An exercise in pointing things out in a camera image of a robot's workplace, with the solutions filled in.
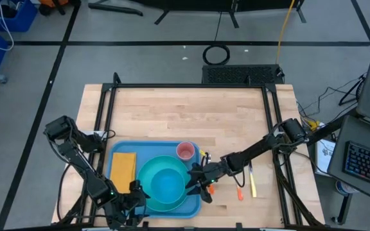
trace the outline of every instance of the orange handle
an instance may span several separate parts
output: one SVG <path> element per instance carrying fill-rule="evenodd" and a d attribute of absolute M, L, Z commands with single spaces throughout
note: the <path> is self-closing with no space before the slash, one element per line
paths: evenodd
<path fill-rule="evenodd" d="M 242 194 L 242 189 L 241 189 L 241 187 L 236 186 L 236 190 L 238 191 L 238 199 L 239 199 L 240 201 L 242 201 L 242 200 L 243 200 L 243 194 Z"/>
<path fill-rule="evenodd" d="M 213 185 L 208 186 L 208 191 L 209 191 L 210 195 L 214 195 L 215 189 L 213 188 Z"/>

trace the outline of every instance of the desk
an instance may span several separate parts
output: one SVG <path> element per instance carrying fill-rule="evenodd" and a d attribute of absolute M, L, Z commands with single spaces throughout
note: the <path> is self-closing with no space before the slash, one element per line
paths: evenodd
<path fill-rule="evenodd" d="M 277 85 L 282 119 L 297 118 L 299 113 L 291 85 Z M 96 119 L 101 85 L 86 85 L 76 119 L 80 130 L 92 130 Z M 271 107 L 273 122 L 274 109 Z M 118 88 L 110 129 L 116 137 L 110 139 L 107 149 L 121 140 L 182 140 L 197 143 L 210 152 L 212 161 L 233 151 L 244 150 L 268 134 L 267 119 L 260 89 L 190 89 L 190 88 Z M 306 145 L 298 148 L 308 154 Z M 230 177 L 215 183 L 213 203 L 203 203 L 201 211 L 192 219 L 145 219 L 150 227 L 282 227 L 279 194 L 271 152 L 252 161 L 257 198 L 252 198 L 250 187 L 242 191 L 239 201 L 236 184 Z M 321 203 L 312 167 L 307 158 L 291 156 L 297 194 L 308 210 L 324 223 Z M 248 168 L 245 175 L 249 177 Z M 82 179 L 70 168 L 64 177 L 61 215 L 73 206 L 81 193 Z M 290 222 L 294 223 L 292 201 L 286 195 L 290 208 Z M 53 222 L 57 221 L 54 212 Z M 96 218 L 95 226 L 104 227 L 106 221 Z"/>

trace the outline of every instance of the gray floor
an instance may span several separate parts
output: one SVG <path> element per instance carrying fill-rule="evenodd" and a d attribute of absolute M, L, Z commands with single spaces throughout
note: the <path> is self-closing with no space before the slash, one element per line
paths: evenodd
<path fill-rule="evenodd" d="M 90 10 L 84 2 L 70 41 L 158 41 L 213 40 L 219 13 L 170 12 L 160 23 L 161 10 L 118 1 L 144 12 L 144 17 Z M 370 1 L 358 3 L 370 27 Z M 61 41 L 71 16 L 55 12 L 38 15 L 27 33 L 14 33 L 16 41 Z M 350 0 L 307 0 L 302 24 L 293 13 L 285 40 L 313 42 L 368 42 Z M 218 40 L 277 41 L 286 10 L 237 13 L 240 29 L 234 29 L 228 15 L 222 16 Z M 63 163 L 54 156 L 42 135 L 44 125 L 61 115 L 76 117 L 84 85 L 111 81 L 114 71 L 125 83 L 200 83 L 205 46 L 67 46 L 33 144 L 28 165 L 5 228 L 48 225 L 57 197 Z M 275 46 L 230 46 L 229 64 L 272 64 Z M 56 46 L 17 46 L 4 58 L 0 73 L 9 77 L 0 84 L 0 211 L 47 84 Z M 222 51 L 212 50 L 208 58 L 219 61 Z M 367 71 L 370 46 L 282 47 L 280 64 L 286 82 L 293 84 L 302 106 L 317 100 L 327 86 L 339 87 Z M 344 87 L 348 90 L 352 84 Z M 321 103 L 314 116 L 329 122 L 341 110 L 342 96 L 333 94 Z M 312 113 L 316 107 L 306 111 Z M 326 223 L 339 212 L 342 197 L 334 181 L 316 176 Z M 354 197 L 344 228 L 370 230 L 370 198 Z"/>

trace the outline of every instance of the keyboard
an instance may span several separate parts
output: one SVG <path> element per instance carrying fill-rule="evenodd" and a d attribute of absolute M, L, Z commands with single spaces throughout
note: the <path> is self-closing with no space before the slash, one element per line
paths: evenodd
<path fill-rule="evenodd" d="M 370 182 L 370 148 L 347 142 L 343 172 Z"/>

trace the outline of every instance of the knife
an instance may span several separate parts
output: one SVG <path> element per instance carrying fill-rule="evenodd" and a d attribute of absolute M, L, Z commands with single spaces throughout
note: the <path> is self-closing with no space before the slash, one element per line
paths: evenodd
<path fill-rule="evenodd" d="M 252 168 L 252 162 L 249 161 L 249 179 L 251 180 L 251 191 L 252 197 L 256 197 L 256 187 L 255 187 L 255 180 L 254 180 L 254 170 Z"/>

